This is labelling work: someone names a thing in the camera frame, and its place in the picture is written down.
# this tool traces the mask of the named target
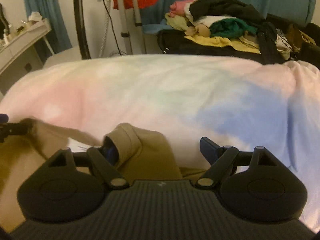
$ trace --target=ribbed black surface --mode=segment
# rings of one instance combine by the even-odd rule
[[[83,219],[55,225],[27,221],[12,233],[16,240],[307,240],[313,235],[298,220],[276,225],[241,220],[213,192],[195,189],[188,181],[137,181],[113,191]]]

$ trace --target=silver screw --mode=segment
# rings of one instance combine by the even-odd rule
[[[127,184],[127,181],[125,179],[122,178],[116,178],[116,179],[112,179],[110,181],[110,184],[114,187],[122,187],[125,184]]]
[[[210,187],[213,185],[213,180],[209,178],[202,178],[198,180],[198,184],[202,187]]]

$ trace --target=pink clothing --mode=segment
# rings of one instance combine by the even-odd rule
[[[186,3],[195,2],[197,0],[184,0],[184,1],[176,1],[174,4],[170,5],[170,17],[173,18],[176,15],[186,16],[184,12],[184,7]]]

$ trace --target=white flexible hose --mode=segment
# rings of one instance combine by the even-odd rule
[[[108,10],[110,11],[111,0],[107,0],[107,7],[108,7]],[[104,54],[104,49],[106,47],[106,41],[107,41],[107,35],[108,35],[108,27],[109,27],[109,15],[106,12],[105,13],[105,20],[104,20],[104,34],[103,34],[102,43],[101,43],[101,46],[100,46],[99,57],[102,57],[103,54]]]

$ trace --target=desk drawer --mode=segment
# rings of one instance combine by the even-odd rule
[[[10,42],[9,48],[12,55],[21,54],[28,47],[34,44],[42,36],[48,32],[48,29],[45,25],[41,25],[36,29],[28,30],[20,34],[17,38]]]
[[[9,47],[6,47],[0,52],[0,70],[3,69],[12,59],[12,54]]]

